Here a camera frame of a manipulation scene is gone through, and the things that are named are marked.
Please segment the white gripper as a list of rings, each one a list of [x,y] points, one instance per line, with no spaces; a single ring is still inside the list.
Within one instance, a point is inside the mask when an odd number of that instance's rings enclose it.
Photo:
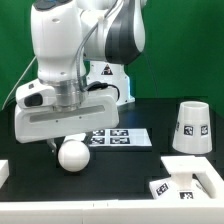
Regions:
[[[119,123],[116,89],[90,91],[75,110],[55,111],[52,106],[31,109],[15,108],[15,137],[20,143],[47,140],[53,154],[53,138],[113,128]]]

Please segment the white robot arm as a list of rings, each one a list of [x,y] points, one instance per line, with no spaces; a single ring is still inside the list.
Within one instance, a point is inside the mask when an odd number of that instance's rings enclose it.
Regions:
[[[125,65],[144,49],[147,0],[36,0],[31,35],[37,78],[16,90],[15,137],[21,143],[113,128],[119,91],[85,83],[84,62]]]

